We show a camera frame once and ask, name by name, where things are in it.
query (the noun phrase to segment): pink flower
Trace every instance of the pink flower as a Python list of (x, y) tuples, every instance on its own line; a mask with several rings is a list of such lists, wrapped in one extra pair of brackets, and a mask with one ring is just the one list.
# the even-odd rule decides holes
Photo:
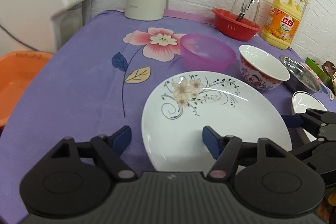
[(147, 32), (138, 30), (129, 33), (123, 38), (123, 42), (135, 46), (144, 46), (142, 53), (145, 57), (167, 62), (180, 55), (180, 38), (183, 33), (176, 33), (163, 28), (148, 28)]

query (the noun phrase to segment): orange plastic tub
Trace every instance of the orange plastic tub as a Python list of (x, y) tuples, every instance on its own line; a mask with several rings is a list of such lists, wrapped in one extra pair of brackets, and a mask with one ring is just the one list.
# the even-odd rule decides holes
[(52, 56), (47, 52), (17, 51), (0, 58), (0, 127), (6, 125), (22, 93)]

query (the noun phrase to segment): purple bowl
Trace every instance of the purple bowl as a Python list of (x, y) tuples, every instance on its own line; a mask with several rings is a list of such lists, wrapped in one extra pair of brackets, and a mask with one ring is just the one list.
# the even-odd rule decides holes
[(190, 70), (224, 72), (237, 58), (223, 41), (201, 34), (186, 34), (180, 39), (181, 56)]

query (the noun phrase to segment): red colander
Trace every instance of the red colander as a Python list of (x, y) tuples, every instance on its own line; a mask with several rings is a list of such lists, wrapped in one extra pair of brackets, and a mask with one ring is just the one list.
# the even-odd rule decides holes
[(212, 11), (215, 14), (216, 28), (228, 37), (240, 41), (249, 41), (256, 32), (263, 30), (258, 24), (246, 18), (243, 18), (241, 22), (236, 21), (238, 15), (230, 14), (230, 11), (218, 8), (214, 8)]

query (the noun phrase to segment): stainless steel bowl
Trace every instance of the stainless steel bowl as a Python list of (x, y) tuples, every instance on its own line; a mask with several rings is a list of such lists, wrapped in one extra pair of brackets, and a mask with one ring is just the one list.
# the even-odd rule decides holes
[(305, 91), (310, 94), (321, 93), (322, 87), (317, 79), (300, 63), (287, 57), (280, 56), (280, 61), (290, 72), (290, 79), (285, 82), (285, 85), (292, 91)]

